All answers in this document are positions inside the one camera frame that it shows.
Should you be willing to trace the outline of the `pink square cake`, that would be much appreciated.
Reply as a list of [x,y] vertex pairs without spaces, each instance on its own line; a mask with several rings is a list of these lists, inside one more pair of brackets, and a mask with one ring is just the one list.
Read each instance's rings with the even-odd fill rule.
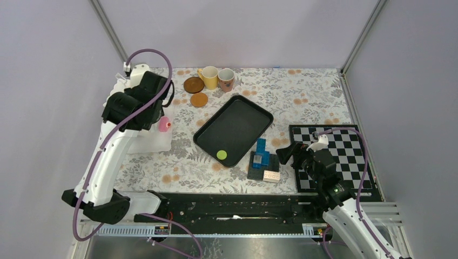
[[166,116],[161,117],[158,123],[158,131],[159,132],[168,132],[170,128],[171,128],[170,119]]

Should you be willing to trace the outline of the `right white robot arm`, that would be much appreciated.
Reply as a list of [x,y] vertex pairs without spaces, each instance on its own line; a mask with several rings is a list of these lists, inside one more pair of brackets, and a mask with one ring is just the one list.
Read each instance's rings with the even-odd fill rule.
[[303,170],[316,183],[317,196],[309,206],[314,221],[326,222],[359,258],[402,258],[362,210],[355,192],[336,172],[336,162],[327,149],[313,150],[294,142],[276,151],[279,162]]

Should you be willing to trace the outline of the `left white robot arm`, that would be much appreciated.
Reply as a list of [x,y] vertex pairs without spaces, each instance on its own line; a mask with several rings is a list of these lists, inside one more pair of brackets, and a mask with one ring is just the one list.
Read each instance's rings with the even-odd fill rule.
[[102,113],[99,140],[84,176],[62,200],[89,219],[116,224],[147,215],[156,222],[167,217],[163,198],[154,191],[116,190],[115,180],[127,154],[171,149],[174,83],[151,71],[119,79]]

